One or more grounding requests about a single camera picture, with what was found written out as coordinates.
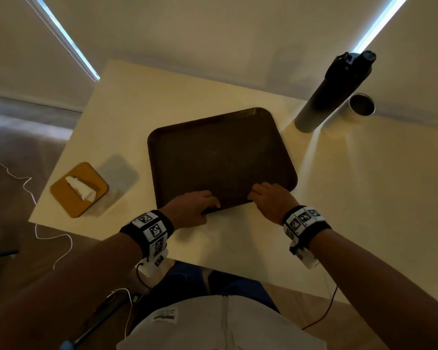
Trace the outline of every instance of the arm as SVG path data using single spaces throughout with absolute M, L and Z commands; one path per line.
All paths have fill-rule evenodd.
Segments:
M 299 205 L 277 184 L 255 184 L 248 197 L 280 225 Z M 317 234 L 309 250 L 390 349 L 438 349 L 438 302 L 425 291 L 331 229 Z
M 219 201 L 194 192 L 160 211 L 179 229 L 205 224 L 208 206 Z M 0 349 L 57 349 L 141 259 L 135 241 L 117 233 L 50 272 L 0 308 Z

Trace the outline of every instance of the tissue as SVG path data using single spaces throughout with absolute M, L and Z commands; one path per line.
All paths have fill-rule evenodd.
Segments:
M 82 200 L 93 202 L 96 199 L 96 192 L 76 177 L 65 177 L 70 187 L 79 195 Z

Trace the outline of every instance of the forearm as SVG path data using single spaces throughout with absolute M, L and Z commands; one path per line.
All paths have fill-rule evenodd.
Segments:
M 417 285 L 330 229 L 309 249 L 390 349 L 438 349 L 438 302 Z
M 56 349 L 142 259 L 117 233 L 49 273 L 0 309 L 0 349 Z

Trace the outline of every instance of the metal cup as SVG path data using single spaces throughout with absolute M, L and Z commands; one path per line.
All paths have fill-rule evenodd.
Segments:
M 341 138 L 374 112 L 373 99 L 366 94 L 355 93 L 331 114 L 321 131 L 333 139 Z

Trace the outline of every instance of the cork coaster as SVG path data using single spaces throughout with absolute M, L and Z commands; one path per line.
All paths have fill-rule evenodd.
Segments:
M 94 201 L 91 202 L 81 199 L 65 180 L 68 176 L 78 178 L 81 182 L 93 189 L 96 192 Z M 109 186 L 107 183 L 87 162 L 81 162 L 76 165 L 50 187 L 50 193 L 65 209 L 68 215 L 73 218 L 80 216 L 89 206 L 93 205 L 99 198 L 107 193 L 108 190 Z

